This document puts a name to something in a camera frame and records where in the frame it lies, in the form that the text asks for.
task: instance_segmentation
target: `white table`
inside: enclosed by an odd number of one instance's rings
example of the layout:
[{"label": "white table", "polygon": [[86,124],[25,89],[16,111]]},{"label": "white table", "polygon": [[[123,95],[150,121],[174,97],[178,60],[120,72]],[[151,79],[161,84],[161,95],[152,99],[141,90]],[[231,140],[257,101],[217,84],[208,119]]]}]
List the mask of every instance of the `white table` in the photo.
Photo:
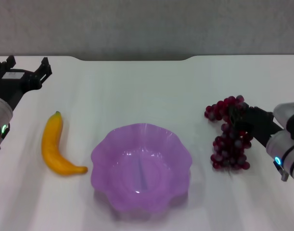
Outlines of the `white table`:
[{"label": "white table", "polygon": [[[42,57],[16,57],[36,70]],[[242,94],[265,110],[294,101],[294,55],[204,56],[178,62],[83,62],[49,57],[53,75],[27,93],[0,151],[0,231],[294,231],[294,180],[285,183],[257,142],[251,168],[215,172],[219,124],[207,105]],[[55,111],[64,117],[61,152],[88,174],[63,178],[43,163],[40,140]],[[114,128],[151,123],[176,133],[193,157],[187,198],[164,214],[119,214],[90,184],[92,149]]]}]

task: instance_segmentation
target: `yellow banana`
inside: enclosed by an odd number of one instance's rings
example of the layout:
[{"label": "yellow banana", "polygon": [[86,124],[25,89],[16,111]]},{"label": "yellow banana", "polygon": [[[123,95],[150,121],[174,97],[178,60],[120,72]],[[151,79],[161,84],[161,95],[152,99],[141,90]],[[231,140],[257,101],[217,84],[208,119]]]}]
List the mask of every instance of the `yellow banana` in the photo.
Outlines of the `yellow banana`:
[{"label": "yellow banana", "polygon": [[42,156],[46,165],[55,173],[63,176],[85,174],[87,167],[78,167],[63,158],[58,150],[63,128],[60,112],[53,114],[46,123],[42,136]]}]

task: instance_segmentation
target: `green indicator light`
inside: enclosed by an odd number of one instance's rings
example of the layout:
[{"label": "green indicator light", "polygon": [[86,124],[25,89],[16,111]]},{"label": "green indicator light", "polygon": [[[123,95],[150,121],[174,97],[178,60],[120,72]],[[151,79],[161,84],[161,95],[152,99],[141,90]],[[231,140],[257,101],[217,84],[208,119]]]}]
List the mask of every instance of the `green indicator light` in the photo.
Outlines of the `green indicator light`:
[{"label": "green indicator light", "polygon": [[4,125],[4,126],[2,127],[1,132],[4,133],[4,131],[6,130],[6,128],[7,128],[7,125]]}]

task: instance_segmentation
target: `purple bowl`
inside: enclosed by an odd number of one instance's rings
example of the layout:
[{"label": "purple bowl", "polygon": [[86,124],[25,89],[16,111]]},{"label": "purple bowl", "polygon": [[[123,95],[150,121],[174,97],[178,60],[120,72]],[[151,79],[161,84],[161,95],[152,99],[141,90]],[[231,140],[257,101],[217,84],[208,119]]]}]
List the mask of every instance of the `purple bowl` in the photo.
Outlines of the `purple bowl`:
[{"label": "purple bowl", "polygon": [[112,130],[91,159],[92,186],[119,211],[159,212],[189,188],[190,153],[175,133],[152,124]]}]

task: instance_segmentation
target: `plastic grapes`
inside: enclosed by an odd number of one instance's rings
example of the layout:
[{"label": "plastic grapes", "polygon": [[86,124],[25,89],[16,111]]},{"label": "plastic grapes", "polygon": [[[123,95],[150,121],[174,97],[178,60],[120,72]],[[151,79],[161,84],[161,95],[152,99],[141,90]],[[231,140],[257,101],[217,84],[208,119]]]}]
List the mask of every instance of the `plastic grapes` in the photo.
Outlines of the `plastic grapes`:
[{"label": "plastic grapes", "polygon": [[222,135],[217,136],[213,141],[214,154],[211,155],[212,166],[214,169],[232,168],[234,170],[249,169],[250,164],[246,161],[247,157],[244,150],[252,146],[253,137],[245,131],[236,131],[229,120],[229,106],[234,105],[238,110],[245,111],[248,104],[244,102],[244,97],[230,96],[217,104],[207,106],[205,118],[212,122],[224,119],[221,125]]}]

